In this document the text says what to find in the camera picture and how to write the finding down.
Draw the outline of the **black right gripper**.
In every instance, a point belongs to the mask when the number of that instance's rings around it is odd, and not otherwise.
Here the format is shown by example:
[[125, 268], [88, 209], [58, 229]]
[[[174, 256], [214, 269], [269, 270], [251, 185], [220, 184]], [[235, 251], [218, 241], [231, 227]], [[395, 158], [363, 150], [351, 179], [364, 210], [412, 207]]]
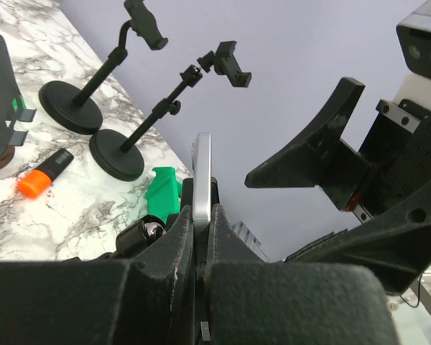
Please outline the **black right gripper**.
[[356, 152], [341, 135], [364, 88], [341, 78], [315, 118], [244, 184], [319, 186], [337, 209], [367, 222], [326, 235], [285, 261], [364, 266], [387, 294], [398, 295], [431, 265], [431, 110], [406, 98], [380, 100]]

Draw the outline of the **orange-capped black marker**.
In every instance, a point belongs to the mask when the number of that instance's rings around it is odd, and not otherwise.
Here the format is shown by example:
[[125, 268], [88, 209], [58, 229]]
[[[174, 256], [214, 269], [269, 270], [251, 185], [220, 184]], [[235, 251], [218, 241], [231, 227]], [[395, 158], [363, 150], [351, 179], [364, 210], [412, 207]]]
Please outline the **orange-capped black marker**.
[[37, 198], [46, 191], [73, 161], [66, 149], [59, 149], [17, 183], [17, 190], [27, 198]]

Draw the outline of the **brown round phone stand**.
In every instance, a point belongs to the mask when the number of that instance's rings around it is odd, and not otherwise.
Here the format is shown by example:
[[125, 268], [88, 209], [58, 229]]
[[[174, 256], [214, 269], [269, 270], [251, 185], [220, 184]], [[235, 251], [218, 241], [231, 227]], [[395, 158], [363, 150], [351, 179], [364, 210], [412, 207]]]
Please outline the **brown round phone stand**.
[[35, 113], [25, 105], [5, 39], [0, 35], [0, 169], [11, 162], [15, 148], [23, 146], [27, 138], [27, 132], [16, 130], [14, 125], [18, 121], [32, 122]]

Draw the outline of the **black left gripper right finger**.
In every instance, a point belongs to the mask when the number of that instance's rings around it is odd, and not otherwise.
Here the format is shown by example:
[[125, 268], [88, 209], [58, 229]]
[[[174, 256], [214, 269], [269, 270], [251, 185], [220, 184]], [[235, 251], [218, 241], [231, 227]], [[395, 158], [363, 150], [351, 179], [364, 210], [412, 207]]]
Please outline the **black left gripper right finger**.
[[205, 278], [213, 344], [398, 344], [381, 283], [347, 264], [262, 262], [214, 206]]

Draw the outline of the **black round-base phone stand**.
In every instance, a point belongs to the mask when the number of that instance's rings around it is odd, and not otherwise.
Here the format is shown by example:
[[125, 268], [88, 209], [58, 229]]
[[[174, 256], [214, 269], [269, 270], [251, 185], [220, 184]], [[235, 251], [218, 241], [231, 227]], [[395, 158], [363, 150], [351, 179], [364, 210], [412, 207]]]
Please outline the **black round-base phone stand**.
[[39, 100], [43, 109], [59, 125], [72, 132], [92, 135], [101, 128], [103, 115], [91, 96], [126, 59], [128, 55], [126, 38], [130, 29], [146, 42], [150, 50], [161, 50], [168, 43], [168, 39], [160, 33], [153, 13], [143, 1], [125, 1], [124, 7], [129, 13], [130, 20], [122, 24], [117, 46], [83, 88], [77, 88], [61, 80], [53, 80], [39, 90]]

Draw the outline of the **green plastic bin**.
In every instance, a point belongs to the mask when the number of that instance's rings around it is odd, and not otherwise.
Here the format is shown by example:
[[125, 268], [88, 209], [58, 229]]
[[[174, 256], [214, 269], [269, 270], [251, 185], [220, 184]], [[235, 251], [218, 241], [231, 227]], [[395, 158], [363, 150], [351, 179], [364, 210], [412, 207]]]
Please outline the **green plastic bin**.
[[155, 176], [145, 193], [147, 213], [164, 223], [170, 214], [179, 213], [182, 183], [173, 167], [154, 167]]

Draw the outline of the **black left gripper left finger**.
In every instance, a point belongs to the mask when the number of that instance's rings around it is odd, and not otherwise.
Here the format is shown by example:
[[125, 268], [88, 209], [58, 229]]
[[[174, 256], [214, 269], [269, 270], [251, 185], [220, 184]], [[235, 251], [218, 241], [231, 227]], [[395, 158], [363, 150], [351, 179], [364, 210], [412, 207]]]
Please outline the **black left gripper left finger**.
[[0, 262], [0, 344], [192, 344], [193, 221], [133, 259]]

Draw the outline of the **white-edged back phone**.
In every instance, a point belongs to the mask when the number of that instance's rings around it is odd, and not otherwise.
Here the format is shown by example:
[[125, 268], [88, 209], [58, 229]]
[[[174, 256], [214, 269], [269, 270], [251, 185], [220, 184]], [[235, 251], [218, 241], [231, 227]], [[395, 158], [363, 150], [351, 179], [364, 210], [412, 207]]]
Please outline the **white-edged back phone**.
[[200, 233], [210, 222], [212, 138], [201, 132], [193, 143], [193, 225]]

